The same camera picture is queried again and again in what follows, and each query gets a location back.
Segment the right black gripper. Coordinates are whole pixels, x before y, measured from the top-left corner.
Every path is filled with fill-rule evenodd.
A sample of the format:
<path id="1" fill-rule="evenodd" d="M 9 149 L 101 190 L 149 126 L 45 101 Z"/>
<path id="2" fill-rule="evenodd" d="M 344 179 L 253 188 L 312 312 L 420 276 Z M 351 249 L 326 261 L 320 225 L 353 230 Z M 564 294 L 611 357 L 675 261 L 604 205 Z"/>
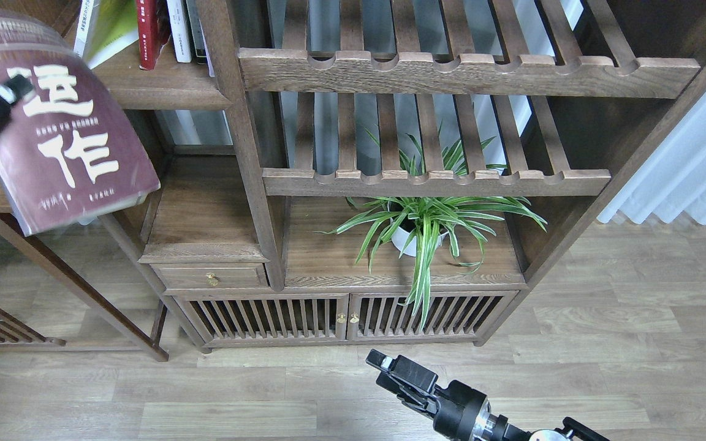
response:
<path id="1" fill-rule="evenodd" d="M 435 432 L 451 440 L 484 439 L 490 419 L 485 394 L 457 380 L 440 387 L 437 374 L 403 355 L 392 358 L 372 349 L 365 362 L 380 371 L 376 385 L 431 419 Z"/>

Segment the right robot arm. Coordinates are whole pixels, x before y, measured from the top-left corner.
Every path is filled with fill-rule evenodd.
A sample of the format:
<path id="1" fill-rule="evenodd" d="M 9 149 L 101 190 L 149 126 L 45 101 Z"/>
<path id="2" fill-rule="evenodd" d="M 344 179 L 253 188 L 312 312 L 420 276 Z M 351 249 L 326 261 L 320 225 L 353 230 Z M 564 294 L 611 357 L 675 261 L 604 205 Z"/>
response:
<path id="1" fill-rule="evenodd" d="M 380 371 L 376 384 L 394 393 L 408 408 L 433 421 L 433 429 L 450 440 L 605 440 L 605 436 L 579 421 L 564 418 L 563 426 L 527 432 L 493 414 L 487 395 L 458 380 L 446 388 L 438 375 L 399 355 L 389 357 L 370 350 L 365 360 Z"/>

